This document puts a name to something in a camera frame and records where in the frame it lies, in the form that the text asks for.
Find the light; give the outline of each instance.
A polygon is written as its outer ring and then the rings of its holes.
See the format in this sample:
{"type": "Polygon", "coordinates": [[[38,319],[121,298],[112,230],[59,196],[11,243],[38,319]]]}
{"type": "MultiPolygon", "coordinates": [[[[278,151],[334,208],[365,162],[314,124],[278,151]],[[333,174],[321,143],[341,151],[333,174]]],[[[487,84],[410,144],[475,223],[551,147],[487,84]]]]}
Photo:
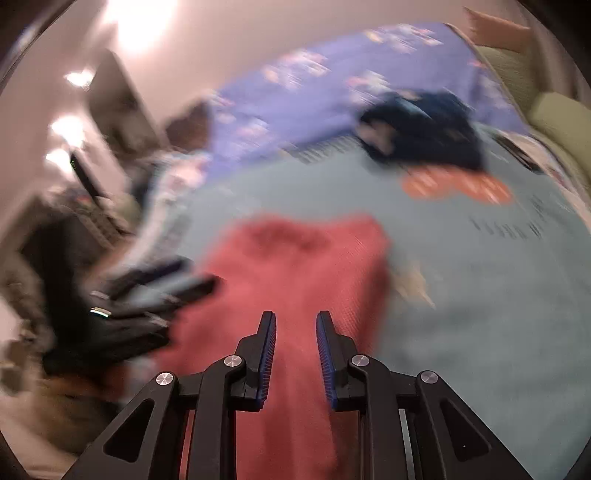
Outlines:
{"type": "Polygon", "coordinates": [[[164,32],[176,5],[177,0],[109,0],[106,19],[117,22],[121,46],[138,52],[164,32]]]}
{"type": "Polygon", "coordinates": [[[70,165],[70,154],[64,150],[63,148],[58,148],[56,150],[50,151],[46,156],[45,159],[48,162],[57,165],[58,168],[67,176],[72,177],[74,174],[74,170],[72,169],[72,165],[70,165]]]}
{"type": "Polygon", "coordinates": [[[87,89],[94,78],[95,73],[91,70],[84,69],[81,72],[71,72],[65,76],[66,80],[72,85],[87,89]]]}
{"type": "Polygon", "coordinates": [[[51,129],[68,142],[69,146],[73,148],[84,146],[84,126],[77,116],[62,116],[51,124],[51,129]]]}

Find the orange pillow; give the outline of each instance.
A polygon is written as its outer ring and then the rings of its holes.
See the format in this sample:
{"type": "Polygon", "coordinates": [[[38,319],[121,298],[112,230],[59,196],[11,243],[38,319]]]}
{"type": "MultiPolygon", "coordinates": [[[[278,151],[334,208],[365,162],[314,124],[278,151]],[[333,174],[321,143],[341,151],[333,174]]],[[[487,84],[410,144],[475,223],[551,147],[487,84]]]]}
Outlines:
{"type": "Polygon", "coordinates": [[[529,46],[532,39],[529,27],[476,12],[467,7],[464,7],[464,10],[470,18],[472,32],[469,37],[476,45],[518,52],[525,51],[529,46]]]}

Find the brown object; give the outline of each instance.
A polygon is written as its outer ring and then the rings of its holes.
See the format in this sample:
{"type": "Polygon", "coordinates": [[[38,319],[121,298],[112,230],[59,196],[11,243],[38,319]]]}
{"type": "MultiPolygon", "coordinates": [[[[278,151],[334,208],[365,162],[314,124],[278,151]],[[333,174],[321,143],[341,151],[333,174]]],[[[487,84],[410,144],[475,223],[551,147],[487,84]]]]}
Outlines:
{"type": "Polygon", "coordinates": [[[207,104],[200,102],[181,118],[171,121],[166,135],[172,147],[185,152],[207,147],[209,140],[209,113],[207,104]]]}
{"type": "Polygon", "coordinates": [[[470,18],[469,37],[476,45],[518,52],[523,52],[530,46],[532,32],[529,27],[467,7],[464,7],[464,10],[470,18]]]}

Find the triangular cutout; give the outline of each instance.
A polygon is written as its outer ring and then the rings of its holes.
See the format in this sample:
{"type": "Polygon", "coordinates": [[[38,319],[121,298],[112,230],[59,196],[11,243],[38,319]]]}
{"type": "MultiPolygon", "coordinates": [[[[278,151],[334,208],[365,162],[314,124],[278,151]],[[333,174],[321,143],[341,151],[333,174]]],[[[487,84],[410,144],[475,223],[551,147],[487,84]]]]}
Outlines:
{"type": "Polygon", "coordinates": [[[447,431],[452,439],[453,451],[459,462],[466,462],[490,451],[488,442],[449,400],[440,403],[447,431]]]}
{"type": "Polygon", "coordinates": [[[135,462],[142,448],[153,409],[154,400],[146,399],[139,404],[138,408],[105,443],[105,453],[129,463],[135,462]]]}

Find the dark blue garment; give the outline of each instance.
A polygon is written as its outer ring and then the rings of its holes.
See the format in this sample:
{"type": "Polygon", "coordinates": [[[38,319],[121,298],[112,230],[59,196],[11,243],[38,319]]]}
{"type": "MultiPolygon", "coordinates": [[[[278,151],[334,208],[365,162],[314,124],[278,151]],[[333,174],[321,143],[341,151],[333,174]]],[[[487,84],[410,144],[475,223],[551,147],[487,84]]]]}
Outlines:
{"type": "Polygon", "coordinates": [[[370,127],[386,123],[393,128],[394,149],[384,154],[361,140],[375,161],[385,164],[443,164],[469,170],[482,169],[476,132],[469,122],[469,108],[450,92],[389,93],[359,119],[370,127]]]}

